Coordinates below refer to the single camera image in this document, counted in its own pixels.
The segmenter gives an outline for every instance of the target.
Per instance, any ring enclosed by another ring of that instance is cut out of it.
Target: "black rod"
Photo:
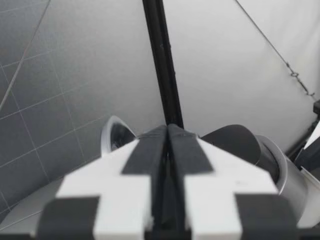
[[[142,0],[166,124],[184,127],[162,0]]]

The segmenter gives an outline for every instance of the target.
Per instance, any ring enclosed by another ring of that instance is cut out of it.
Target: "grid line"
[[[1,69],[2,69],[2,72],[3,72],[3,74],[4,74],[4,78],[5,78],[6,82],[9,84],[7,75],[6,75],[6,73],[5,73],[4,68],[3,68],[2,65],[1,65]],[[17,102],[17,99],[16,99],[16,97],[15,97],[15,94],[14,94],[13,91],[11,91],[11,94],[12,94],[13,100],[14,100],[17,108],[18,108],[18,113],[20,114],[20,117],[21,117],[21,119],[22,119],[23,125],[24,125],[24,127],[25,127],[25,129],[26,129],[26,131],[27,131],[27,133],[28,133],[29,139],[30,139],[31,144],[32,144],[32,146],[33,146],[33,150],[35,150],[35,154],[36,154],[36,156],[37,156],[37,158],[38,158],[38,161],[39,161],[39,163],[40,163],[40,165],[41,165],[42,171],[43,171],[43,173],[44,173],[44,175],[45,175],[45,178],[46,178],[47,182],[49,183],[50,181],[49,181],[49,177],[48,177],[47,171],[45,170],[45,167],[44,167],[44,165],[43,165],[43,163],[42,163],[42,161],[41,161],[41,159],[40,159],[40,156],[39,156],[38,151],[37,151],[37,149],[36,149],[36,145],[35,145],[35,143],[34,143],[34,141],[33,141],[33,139],[32,139],[32,136],[31,136],[31,134],[30,134],[30,131],[29,131],[28,127],[27,127],[27,124],[26,124],[26,121],[25,121],[25,119],[24,119],[24,116],[23,116],[22,113],[21,113],[21,110],[20,110],[19,104],[18,104],[18,102]]]
[[[10,9],[7,9],[7,10],[0,11],[0,14],[4,14],[4,13],[8,13],[8,12],[15,11],[15,10],[20,10],[20,9],[26,9],[26,8],[29,8],[29,7],[32,7],[32,6],[45,4],[47,2],[48,2],[48,0],[43,0],[43,1],[40,1],[40,2],[37,2],[37,3],[29,4],[27,6],[10,8]]]
[[[72,118],[69,105],[67,104],[65,95],[63,94],[63,91],[62,91],[62,88],[61,88],[60,78],[58,77],[55,63],[54,63],[54,61],[52,60],[52,57],[51,57],[50,54],[49,54],[49,60],[50,60],[50,62],[51,62],[51,65],[52,65],[52,68],[53,68],[53,71],[54,71],[54,74],[55,74],[55,78],[56,78],[56,81],[57,81],[57,83],[58,83],[60,92],[62,93],[63,102],[64,102],[64,105],[65,105],[66,110],[67,110],[67,112],[68,112],[68,115],[69,115],[69,118],[70,118],[70,121],[71,121],[71,125],[72,125],[72,128],[73,128],[74,134],[75,134],[75,138],[76,138],[76,141],[77,141],[77,144],[78,144],[78,146],[79,146],[79,148],[80,148],[80,152],[81,152],[81,155],[82,155],[82,162],[86,163],[87,161],[86,161],[86,159],[85,159],[84,151],[83,151],[83,149],[82,149],[82,147],[81,147],[81,144],[80,144],[80,140],[79,140],[79,137],[78,137],[76,128],[75,128],[75,123],[74,123],[74,120],[73,120],[73,118]]]

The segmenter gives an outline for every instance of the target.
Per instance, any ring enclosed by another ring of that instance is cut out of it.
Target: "white plastic part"
[[[232,187],[214,176],[186,176],[185,206],[193,240],[239,240],[242,225]]]
[[[214,168],[184,178],[185,212],[193,240],[239,240],[242,235],[235,194],[278,194],[270,174],[198,139]]]
[[[130,129],[130,127],[122,121],[119,117],[117,116],[111,116],[108,119],[108,122],[104,125],[102,132],[101,132],[101,141],[100,141],[100,150],[101,150],[101,156],[105,157],[109,153],[112,152],[112,143],[111,143],[111,133],[112,133],[112,128],[114,125],[120,124],[127,128],[134,136],[134,132]]]
[[[309,147],[318,137],[320,137],[320,122],[316,125],[315,129],[313,130],[311,136],[309,137],[308,141],[304,145],[303,149]]]
[[[235,189],[242,191],[255,189],[256,191],[261,191],[261,193],[278,193],[277,187],[268,171],[256,167],[199,138],[197,140],[211,165],[214,167],[213,175],[230,178],[234,183],[243,183],[242,185],[237,184],[234,186]]]
[[[121,175],[139,140],[65,176],[56,198],[99,197],[96,240],[142,240],[151,221],[151,178]]]
[[[312,228],[320,223],[320,181],[304,168],[302,168],[301,173],[307,185],[307,198],[298,227]]]

